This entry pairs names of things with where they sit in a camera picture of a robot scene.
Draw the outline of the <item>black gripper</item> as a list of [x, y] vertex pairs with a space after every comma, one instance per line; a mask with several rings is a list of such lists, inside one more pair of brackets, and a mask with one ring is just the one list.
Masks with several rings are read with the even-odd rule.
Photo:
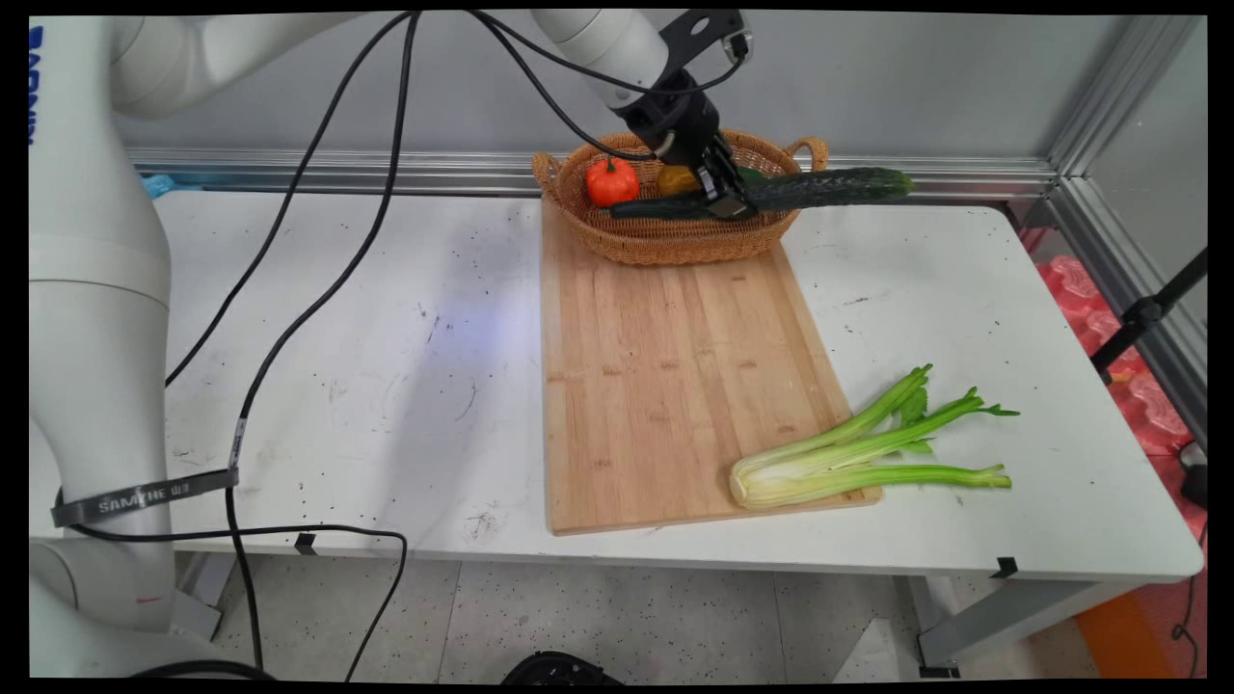
[[615, 114], [661, 163], [696, 170], [698, 193], [713, 217], [752, 217], [749, 179], [728, 142], [718, 140], [718, 111], [705, 93], [679, 93], [697, 85], [690, 73], [670, 73], [656, 84], [668, 93], [643, 93]]

